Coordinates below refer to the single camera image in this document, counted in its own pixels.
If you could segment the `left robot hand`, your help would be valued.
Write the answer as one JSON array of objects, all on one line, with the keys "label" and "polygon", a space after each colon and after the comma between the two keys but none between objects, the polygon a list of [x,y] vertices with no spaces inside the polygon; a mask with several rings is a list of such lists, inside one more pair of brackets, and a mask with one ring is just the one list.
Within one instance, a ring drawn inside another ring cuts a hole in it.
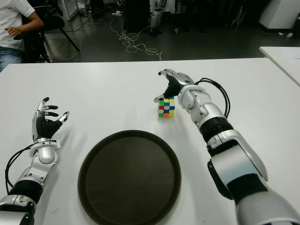
[{"label": "left robot hand", "polygon": [[65,112],[57,120],[53,121],[47,119],[46,116],[58,117],[55,112],[49,112],[49,110],[56,110],[58,106],[47,105],[49,97],[45,97],[38,105],[36,112],[32,119],[32,140],[37,143],[40,139],[51,140],[53,135],[60,129],[62,124],[69,118],[69,112]]}]

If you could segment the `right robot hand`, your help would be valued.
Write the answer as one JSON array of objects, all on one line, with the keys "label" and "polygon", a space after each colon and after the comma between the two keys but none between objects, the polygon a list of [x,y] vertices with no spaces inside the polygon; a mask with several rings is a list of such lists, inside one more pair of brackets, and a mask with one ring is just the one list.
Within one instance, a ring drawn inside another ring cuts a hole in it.
[{"label": "right robot hand", "polygon": [[181,72],[175,72],[171,69],[164,69],[158,73],[168,80],[168,86],[165,92],[154,99],[155,103],[159,103],[164,99],[178,96],[185,85],[192,85],[195,82],[187,75]]}]

